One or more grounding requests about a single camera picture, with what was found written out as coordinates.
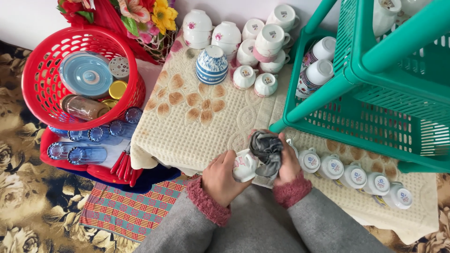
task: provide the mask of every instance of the colorful woven rug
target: colorful woven rug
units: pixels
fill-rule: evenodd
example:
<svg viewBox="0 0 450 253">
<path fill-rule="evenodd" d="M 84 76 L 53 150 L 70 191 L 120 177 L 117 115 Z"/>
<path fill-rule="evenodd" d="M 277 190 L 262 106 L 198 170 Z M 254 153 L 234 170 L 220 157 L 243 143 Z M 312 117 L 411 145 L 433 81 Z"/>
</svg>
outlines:
<svg viewBox="0 0 450 253">
<path fill-rule="evenodd" d="M 158 227 L 186 184 L 187 180 L 165 181 L 146 194 L 136 194 L 96 183 L 81 212 L 80 223 L 142 242 Z"/>
</svg>

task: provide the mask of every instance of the floral carpet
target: floral carpet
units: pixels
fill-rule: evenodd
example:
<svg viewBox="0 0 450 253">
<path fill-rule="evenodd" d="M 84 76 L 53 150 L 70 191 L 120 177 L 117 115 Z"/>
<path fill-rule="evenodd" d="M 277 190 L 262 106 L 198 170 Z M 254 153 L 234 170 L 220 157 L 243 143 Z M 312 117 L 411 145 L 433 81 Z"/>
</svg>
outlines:
<svg viewBox="0 0 450 253">
<path fill-rule="evenodd" d="M 94 183 L 39 159 L 46 125 L 28 110 L 20 83 L 29 54 L 0 42 L 0 252 L 131 253 L 137 242 L 79 224 Z M 450 174 L 436 180 L 439 231 L 405 245 L 391 230 L 366 228 L 398 253 L 450 253 Z"/>
</svg>

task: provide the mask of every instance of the blue glass tumbler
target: blue glass tumbler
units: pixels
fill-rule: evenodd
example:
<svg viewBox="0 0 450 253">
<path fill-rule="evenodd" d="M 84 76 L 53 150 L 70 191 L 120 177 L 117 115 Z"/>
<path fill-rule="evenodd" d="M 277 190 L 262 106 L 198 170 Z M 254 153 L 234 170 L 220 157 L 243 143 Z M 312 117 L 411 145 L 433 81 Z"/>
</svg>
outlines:
<svg viewBox="0 0 450 253">
<path fill-rule="evenodd" d="M 74 147 L 67 154 L 67 160 L 73 165 L 100 164 L 106 160 L 104 147 Z"/>
<path fill-rule="evenodd" d="M 110 135 L 107 126 L 98 126 L 89 129 L 88 138 L 93 142 L 109 145 L 117 145 L 123 141 L 120 137 Z"/>
<path fill-rule="evenodd" d="M 48 126 L 48 128 L 55 133 L 57 136 L 62 137 L 62 138 L 67 138 L 68 137 L 68 132 L 67 130 L 61 130 L 58 128 L 54 128 L 52 126 Z"/>
<path fill-rule="evenodd" d="M 87 146 L 84 143 L 58 141 L 47 149 L 47 155 L 53 160 L 65 160 L 70 149 L 77 146 Z"/>
<path fill-rule="evenodd" d="M 93 142 L 89 139 L 89 130 L 69 131 L 67 136 L 69 137 L 69 139 L 71 141 L 92 144 L 92 145 L 100 145 L 100 143 Z"/>
<path fill-rule="evenodd" d="M 130 124 L 137 125 L 142 116 L 142 109 L 136 106 L 130 107 L 125 111 L 125 120 Z"/>
<path fill-rule="evenodd" d="M 136 130 L 136 125 L 121 121 L 121 120 L 113 120 L 109 124 L 109 133 L 112 136 L 118 136 L 123 139 L 131 140 L 133 133 Z"/>
</svg>

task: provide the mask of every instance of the red plastic basket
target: red plastic basket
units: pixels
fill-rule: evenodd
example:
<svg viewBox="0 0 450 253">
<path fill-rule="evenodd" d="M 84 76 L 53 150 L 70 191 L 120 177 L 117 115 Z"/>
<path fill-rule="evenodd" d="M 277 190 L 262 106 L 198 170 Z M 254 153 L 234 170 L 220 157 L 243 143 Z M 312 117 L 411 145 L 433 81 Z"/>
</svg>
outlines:
<svg viewBox="0 0 450 253">
<path fill-rule="evenodd" d="M 130 77 L 125 94 L 105 115 L 85 122 L 65 113 L 59 101 L 71 92 L 59 78 L 59 64 L 71 52 L 93 51 L 108 59 L 128 58 Z M 86 130 L 123 117 L 131 106 L 141 107 L 145 97 L 145 83 L 139 75 L 133 52 L 117 34 L 101 27 L 66 28 L 42 41 L 25 64 L 22 93 L 30 111 L 43 123 L 63 130 Z"/>
</svg>

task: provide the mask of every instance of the cream textured towel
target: cream textured towel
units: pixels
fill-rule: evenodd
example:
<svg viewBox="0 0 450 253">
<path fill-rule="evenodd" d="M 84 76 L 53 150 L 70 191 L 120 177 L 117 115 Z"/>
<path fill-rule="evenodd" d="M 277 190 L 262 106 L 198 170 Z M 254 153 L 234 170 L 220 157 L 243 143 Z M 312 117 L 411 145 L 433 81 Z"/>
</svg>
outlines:
<svg viewBox="0 0 450 253">
<path fill-rule="evenodd" d="M 193 175 L 225 150 L 247 148 L 247 137 L 252 129 L 266 129 L 282 116 L 291 65 L 286 65 L 279 73 L 275 94 L 264 99 L 255 95 L 253 89 L 238 90 L 233 86 L 230 79 L 233 66 L 221 84 L 207 86 L 195 76 L 195 61 L 200 50 L 187 47 L 181 40 L 181 33 L 131 140 L 134 168 L 154 167 L 157 164 L 151 158 L 154 156 L 166 165 Z M 350 215 L 378 228 L 394 230 L 405 244 L 438 230 L 434 173 L 400 174 L 394 159 L 292 128 L 284 132 L 299 151 L 315 147 L 320 156 L 338 154 L 344 164 L 358 161 L 366 171 L 384 172 L 390 180 L 403 182 L 414 197 L 408 210 L 384 208 L 371 195 L 340 188 L 333 181 L 321 180 L 311 174 L 305 175 Z M 272 184 L 262 177 L 255 178 L 253 183 L 266 187 Z"/>
</svg>

